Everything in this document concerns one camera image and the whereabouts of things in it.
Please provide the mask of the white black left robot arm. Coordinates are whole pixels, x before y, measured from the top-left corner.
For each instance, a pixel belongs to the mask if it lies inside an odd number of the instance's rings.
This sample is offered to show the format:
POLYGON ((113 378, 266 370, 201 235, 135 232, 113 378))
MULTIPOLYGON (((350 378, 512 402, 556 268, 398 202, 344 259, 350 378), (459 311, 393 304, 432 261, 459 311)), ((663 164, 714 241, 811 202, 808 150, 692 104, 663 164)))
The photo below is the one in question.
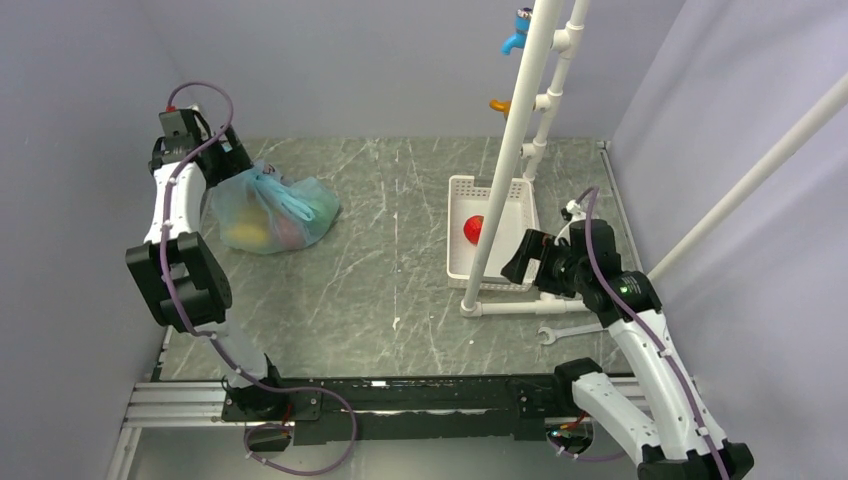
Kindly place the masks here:
POLYGON ((213 131, 196 110, 169 106, 149 170, 156 186, 151 225, 125 262, 154 320, 209 345, 225 368, 228 400, 264 420, 290 400, 276 367, 227 312, 232 289, 200 232, 210 188, 251 168, 234 129, 213 131))

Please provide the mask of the blue printed plastic bag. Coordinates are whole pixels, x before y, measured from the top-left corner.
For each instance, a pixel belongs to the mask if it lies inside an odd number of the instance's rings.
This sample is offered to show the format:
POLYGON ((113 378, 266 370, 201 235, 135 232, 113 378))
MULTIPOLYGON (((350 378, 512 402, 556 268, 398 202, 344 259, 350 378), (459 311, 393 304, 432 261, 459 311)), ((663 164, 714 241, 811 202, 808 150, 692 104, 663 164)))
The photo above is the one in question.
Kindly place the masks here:
POLYGON ((212 189, 211 209, 220 239, 252 254, 301 250, 334 225, 341 204, 315 177, 293 181, 264 161, 212 189))

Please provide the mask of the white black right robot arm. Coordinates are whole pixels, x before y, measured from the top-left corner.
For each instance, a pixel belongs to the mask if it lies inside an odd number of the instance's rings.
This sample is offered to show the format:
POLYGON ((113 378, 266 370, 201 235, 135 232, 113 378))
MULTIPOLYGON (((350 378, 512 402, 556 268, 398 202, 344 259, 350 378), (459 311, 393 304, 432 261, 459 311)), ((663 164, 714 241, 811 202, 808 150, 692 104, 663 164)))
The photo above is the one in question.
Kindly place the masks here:
POLYGON ((745 443, 732 442, 705 406, 675 349, 661 301, 640 271, 626 271, 604 220, 570 223, 567 236, 528 229, 501 274, 516 283, 531 261, 543 293, 580 297, 624 354, 649 410, 613 386, 593 360, 557 366, 557 411, 587 414, 618 443, 640 479, 742 479, 754 466, 745 443))

